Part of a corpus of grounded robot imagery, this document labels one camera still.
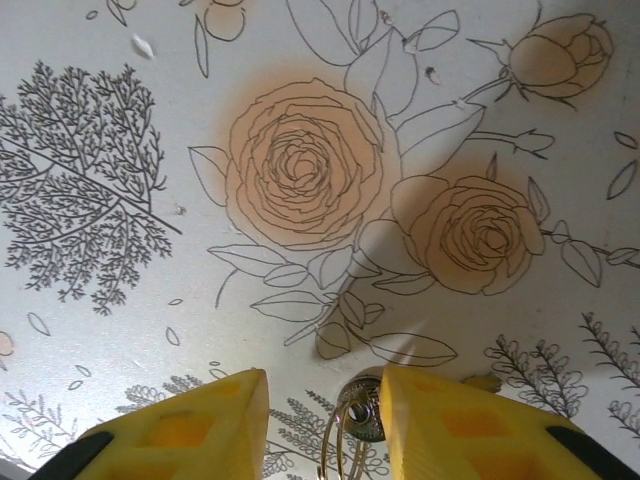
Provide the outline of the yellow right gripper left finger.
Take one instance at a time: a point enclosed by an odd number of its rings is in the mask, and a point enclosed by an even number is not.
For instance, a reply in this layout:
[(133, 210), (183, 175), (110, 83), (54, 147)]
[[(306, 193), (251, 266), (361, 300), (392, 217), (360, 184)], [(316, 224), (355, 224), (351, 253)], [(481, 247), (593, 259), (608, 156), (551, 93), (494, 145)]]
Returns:
[(269, 410), (245, 370), (93, 427), (29, 480), (262, 480)]

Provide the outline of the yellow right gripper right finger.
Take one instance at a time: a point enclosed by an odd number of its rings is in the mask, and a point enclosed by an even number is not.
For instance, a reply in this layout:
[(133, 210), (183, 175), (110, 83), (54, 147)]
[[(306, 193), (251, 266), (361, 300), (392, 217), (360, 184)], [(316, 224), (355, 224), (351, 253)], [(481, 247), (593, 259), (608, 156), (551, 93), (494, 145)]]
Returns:
[(640, 480), (566, 418), (413, 367), (387, 366), (392, 480)]

